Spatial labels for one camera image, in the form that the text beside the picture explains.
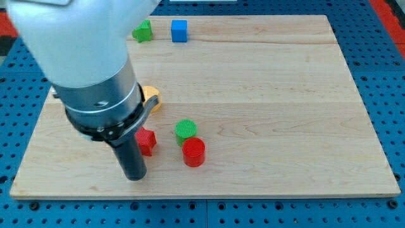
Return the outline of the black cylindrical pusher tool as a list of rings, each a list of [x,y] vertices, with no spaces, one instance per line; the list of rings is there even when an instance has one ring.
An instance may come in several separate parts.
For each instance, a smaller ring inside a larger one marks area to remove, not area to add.
[[[158,104],[157,95],[150,97],[145,104],[139,103],[131,118],[118,124],[118,135],[106,141],[112,147],[123,173],[130,181],[142,179],[147,172],[135,134]]]

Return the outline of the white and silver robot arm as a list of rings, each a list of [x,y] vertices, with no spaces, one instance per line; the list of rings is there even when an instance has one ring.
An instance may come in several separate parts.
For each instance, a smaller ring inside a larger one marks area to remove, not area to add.
[[[155,0],[7,1],[25,45],[81,134],[109,144],[125,174],[146,174],[135,133],[158,97],[145,98],[127,36],[157,7]]]

